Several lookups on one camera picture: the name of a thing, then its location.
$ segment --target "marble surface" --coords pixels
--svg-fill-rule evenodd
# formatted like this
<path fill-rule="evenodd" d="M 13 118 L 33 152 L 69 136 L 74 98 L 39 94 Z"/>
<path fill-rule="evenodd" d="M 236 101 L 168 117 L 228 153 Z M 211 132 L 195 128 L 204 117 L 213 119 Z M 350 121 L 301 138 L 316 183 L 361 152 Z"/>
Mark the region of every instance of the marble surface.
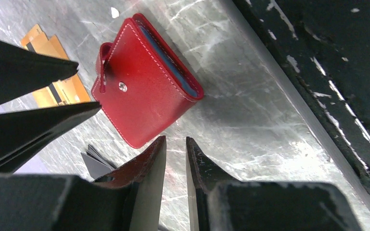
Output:
<path fill-rule="evenodd" d="M 119 11 L 113 18 L 111 7 Z M 112 41 L 126 17 L 143 13 L 195 73 L 206 97 L 166 129 L 167 165 L 160 224 L 190 230 L 185 137 L 193 137 L 219 166 L 240 180 L 326 181 L 349 200 L 362 228 L 370 211 L 313 136 L 271 68 L 234 25 L 218 0 L 0 0 L 0 39 L 20 45 L 36 23 L 56 34 L 89 91 L 101 43 Z M 31 94 L 3 105 L 37 108 Z M 118 166 L 143 149 L 130 148 L 103 112 L 53 141 L 38 155 L 52 173 L 91 180 L 80 156 L 94 145 Z"/>

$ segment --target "blue card inside wallet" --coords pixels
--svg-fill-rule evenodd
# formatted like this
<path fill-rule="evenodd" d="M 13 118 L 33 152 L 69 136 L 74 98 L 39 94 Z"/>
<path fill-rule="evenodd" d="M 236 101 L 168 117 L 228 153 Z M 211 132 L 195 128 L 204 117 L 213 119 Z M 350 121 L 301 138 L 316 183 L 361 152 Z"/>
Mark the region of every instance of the blue card inside wallet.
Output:
<path fill-rule="evenodd" d="M 185 80 L 184 76 L 179 72 L 179 70 L 175 67 L 175 65 L 172 63 L 171 58 L 168 57 L 168 55 L 162 51 L 161 47 L 158 46 L 157 42 L 151 37 L 149 32 L 143 27 L 140 26 L 142 33 L 145 35 L 149 43 L 152 45 L 154 50 L 158 53 L 162 61 L 168 66 L 168 68 L 171 70 L 171 72 L 174 74 L 174 76 L 179 80 L 181 83 L 182 89 L 186 91 L 189 95 L 192 95 L 193 97 L 197 97 L 197 93 L 194 89 L 192 89 L 189 86 L 189 83 Z"/>

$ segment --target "red leather wallet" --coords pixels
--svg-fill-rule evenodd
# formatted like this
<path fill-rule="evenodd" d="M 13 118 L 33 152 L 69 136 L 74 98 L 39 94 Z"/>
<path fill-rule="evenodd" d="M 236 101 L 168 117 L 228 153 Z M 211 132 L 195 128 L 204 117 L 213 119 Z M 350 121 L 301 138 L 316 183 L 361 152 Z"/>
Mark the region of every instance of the red leather wallet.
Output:
<path fill-rule="evenodd" d="M 140 148 L 197 101 L 203 89 L 142 15 L 125 19 L 100 47 L 93 97 L 121 137 Z"/>

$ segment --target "wallet strap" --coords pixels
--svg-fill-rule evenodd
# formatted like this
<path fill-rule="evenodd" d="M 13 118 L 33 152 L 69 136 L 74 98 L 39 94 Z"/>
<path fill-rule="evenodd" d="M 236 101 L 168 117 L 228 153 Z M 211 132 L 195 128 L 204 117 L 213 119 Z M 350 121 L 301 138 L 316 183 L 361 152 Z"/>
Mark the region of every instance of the wallet strap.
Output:
<path fill-rule="evenodd" d="M 113 51 L 111 47 L 113 46 L 112 42 L 105 42 L 101 45 L 100 51 L 97 56 L 96 61 L 96 72 L 97 76 L 100 79 L 100 92 L 104 93 L 106 91 L 106 76 L 104 74 L 105 69 L 107 68 L 108 62 L 112 56 Z"/>

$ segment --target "white stitching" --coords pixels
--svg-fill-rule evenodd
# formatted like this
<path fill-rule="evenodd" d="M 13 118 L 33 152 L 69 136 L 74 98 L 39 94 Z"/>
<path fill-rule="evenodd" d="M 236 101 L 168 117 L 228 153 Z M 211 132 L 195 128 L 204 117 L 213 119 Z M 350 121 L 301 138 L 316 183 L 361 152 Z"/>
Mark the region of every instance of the white stitching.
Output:
<path fill-rule="evenodd" d="M 154 60 L 155 64 L 157 64 L 157 66 L 159 67 L 159 69 L 161 70 L 161 72 L 165 75 L 165 77 L 167 78 L 167 80 L 169 80 L 171 82 L 171 84 L 173 85 L 173 87 L 177 90 L 177 92 L 179 92 L 179 94 L 186 100 L 190 101 L 190 102 L 193 102 L 193 103 L 196 103 L 197 101 L 192 101 L 190 99 L 188 99 L 187 97 L 185 97 L 179 90 L 178 88 L 175 86 L 175 84 L 172 82 L 172 80 L 170 79 L 170 77 L 165 73 L 164 69 L 162 69 L 162 67 L 158 64 L 157 60 L 154 58 L 154 56 L 151 54 L 151 52 L 148 50 L 148 48 L 145 46 L 145 44 L 141 41 L 140 37 L 137 35 L 137 33 L 135 32 L 134 28 L 130 25 L 130 24 L 127 24 L 131 30 L 133 31 L 134 35 L 137 37 L 138 41 L 140 41 L 141 45 L 144 47 L 144 49 L 147 51 L 147 53 L 149 54 L 149 56 L 151 56 L 152 60 Z"/>
<path fill-rule="evenodd" d="M 190 101 L 190 102 L 193 102 L 193 103 L 196 103 L 196 101 L 192 101 L 188 98 L 186 98 L 179 90 L 178 88 L 174 85 L 174 83 L 170 80 L 169 76 L 165 73 L 165 71 L 162 69 L 162 67 L 158 64 L 158 62 L 155 60 L 154 56 L 151 54 L 151 52 L 146 48 L 146 46 L 144 45 L 144 43 L 141 41 L 140 37 L 137 35 L 137 33 L 135 32 L 134 28 L 130 25 L 130 24 L 127 24 L 125 25 L 125 27 L 123 28 L 123 31 L 121 32 L 120 34 L 120 37 L 117 39 L 116 43 L 114 44 L 114 47 L 113 47 L 113 50 L 110 54 L 110 57 L 108 58 L 107 60 L 107 64 L 106 66 L 104 67 L 104 69 L 108 66 L 109 64 L 109 61 L 111 59 L 111 57 L 113 56 L 114 54 L 114 51 L 116 50 L 116 47 L 117 47 L 117 44 L 120 42 L 121 40 L 121 37 L 122 35 L 124 34 L 124 31 L 126 29 L 126 27 L 129 26 L 131 28 L 131 30 L 133 31 L 133 33 L 135 34 L 135 36 L 137 37 L 138 41 L 140 41 L 140 43 L 142 44 L 142 46 L 144 47 L 144 49 L 148 52 L 148 54 L 151 56 L 151 58 L 154 60 L 155 64 L 157 64 L 157 66 L 159 67 L 159 69 L 161 70 L 161 72 L 167 77 L 167 79 L 171 82 L 171 84 L 175 87 L 175 89 L 179 92 L 179 94 L 185 98 L 186 100 Z M 97 86 L 98 86 L 98 83 L 100 81 L 100 75 L 98 74 L 97 70 L 96 70 L 96 74 L 97 74 L 97 79 L 96 79 L 96 82 L 94 84 L 94 87 L 92 88 L 92 96 L 94 97 L 95 100 L 98 101 L 97 97 L 95 96 L 95 93 L 94 91 L 97 89 Z M 120 136 L 123 138 L 124 141 L 126 141 L 131 147 L 134 147 L 134 145 L 132 145 L 125 137 L 124 135 L 122 134 L 122 132 L 119 130 L 119 128 L 116 126 L 116 124 L 114 123 L 113 119 L 110 117 L 110 115 L 105 111 L 103 110 L 104 114 L 107 116 L 107 118 L 111 121 L 111 123 L 113 124 L 113 126 L 117 129 L 117 131 L 119 132 Z"/>
<path fill-rule="evenodd" d="M 159 43 L 159 41 L 154 37 L 154 35 L 153 35 L 153 33 L 151 33 L 149 30 L 148 30 L 148 28 L 147 28 L 147 26 L 145 26 L 144 24 L 143 24 L 143 22 L 141 22 L 140 20 L 136 20 L 136 22 L 138 22 L 140 25 L 142 25 L 143 27 L 144 27 L 144 29 L 146 30 L 146 31 L 148 31 L 148 33 L 151 35 L 151 37 L 154 39 L 154 41 L 158 44 L 158 46 L 159 46 L 159 48 L 161 48 L 161 50 L 162 51 L 164 51 L 164 53 L 169 57 L 169 58 L 171 58 L 168 54 L 167 54 L 167 52 L 165 51 L 165 48 Z M 176 66 L 176 68 L 179 70 L 179 72 L 182 74 L 182 75 L 184 75 L 185 76 L 185 78 L 188 80 L 188 82 L 194 87 L 194 90 L 197 92 L 197 94 L 198 94 L 198 96 L 199 96 L 199 91 L 198 91 L 198 88 L 194 85 L 194 82 L 192 81 L 192 80 L 190 80 L 189 78 L 188 78 L 188 76 L 187 75 L 185 75 L 184 73 L 183 73 L 183 71 L 181 70 L 181 68 L 179 68 L 178 67 L 178 65 L 175 63 L 175 62 L 173 62 L 173 64 Z"/>
<path fill-rule="evenodd" d="M 95 100 L 97 100 L 97 97 L 95 97 L 94 95 L 94 91 L 96 90 L 97 88 L 97 85 L 98 85 L 98 82 L 100 81 L 99 78 L 96 79 L 96 82 L 95 82 L 95 85 L 94 87 L 92 88 L 92 96 L 94 97 Z M 110 115 L 105 111 L 103 110 L 104 114 L 107 116 L 107 118 L 111 121 L 111 123 L 113 124 L 113 126 L 117 129 L 117 131 L 119 132 L 120 136 L 123 138 L 124 141 L 127 142 L 127 144 L 129 144 L 131 147 L 134 147 L 134 145 L 132 145 L 130 142 L 128 142 L 128 140 L 124 137 L 124 135 L 122 134 L 122 132 L 119 130 L 119 128 L 116 126 L 116 124 L 114 123 L 113 119 L 111 119 Z"/>
<path fill-rule="evenodd" d="M 120 42 L 120 40 L 121 40 L 121 36 L 124 34 L 124 31 L 125 31 L 125 29 L 127 28 L 127 26 L 128 26 L 128 24 L 127 25 L 125 25 L 125 27 L 123 28 L 123 30 L 122 30 L 122 32 L 121 32 L 121 34 L 120 34 L 120 36 L 119 36 L 119 38 L 117 39 L 117 41 L 114 43 L 114 47 L 112 48 L 112 51 L 111 51 L 111 54 L 110 54 L 110 56 L 108 57 L 108 59 L 107 59 L 107 63 L 104 65 L 104 67 L 103 67 L 103 71 L 104 71 L 104 73 L 103 73 L 103 75 L 105 76 L 106 75 L 106 68 L 108 67 L 108 64 L 110 63 L 110 60 L 111 60 L 111 57 L 113 57 L 113 54 L 114 54 L 114 52 L 116 51 L 116 48 L 117 48 L 117 44 Z"/>

